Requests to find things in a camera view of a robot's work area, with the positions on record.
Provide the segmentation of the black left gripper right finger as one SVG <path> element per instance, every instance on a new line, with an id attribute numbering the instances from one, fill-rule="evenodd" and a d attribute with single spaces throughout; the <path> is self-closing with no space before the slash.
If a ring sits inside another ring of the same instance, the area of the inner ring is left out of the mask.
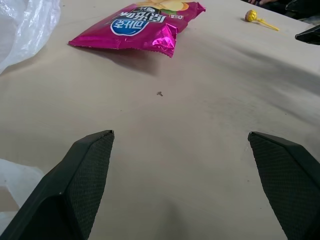
<path id="1" fill-rule="evenodd" d="M 320 238 L 320 163 L 300 144 L 252 131 L 263 191 L 289 240 Z"/>

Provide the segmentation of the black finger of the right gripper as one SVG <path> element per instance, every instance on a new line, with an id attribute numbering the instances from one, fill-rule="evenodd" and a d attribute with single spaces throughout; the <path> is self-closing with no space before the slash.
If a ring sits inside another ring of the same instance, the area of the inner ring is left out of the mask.
<path id="1" fill-rule="evenodd" d="M 312 45 L 320 45 L 320 25 L 295 35 L 295 39 Z"/>

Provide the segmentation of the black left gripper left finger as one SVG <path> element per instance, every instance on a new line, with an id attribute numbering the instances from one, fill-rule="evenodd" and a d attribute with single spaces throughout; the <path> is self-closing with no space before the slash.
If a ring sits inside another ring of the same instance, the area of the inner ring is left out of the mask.
<path id="1" fill-rule="evenodd" d="M 2 240 L 87 240 L 104 194 L 112 130 L 76 141 L 37 184 Z"/>

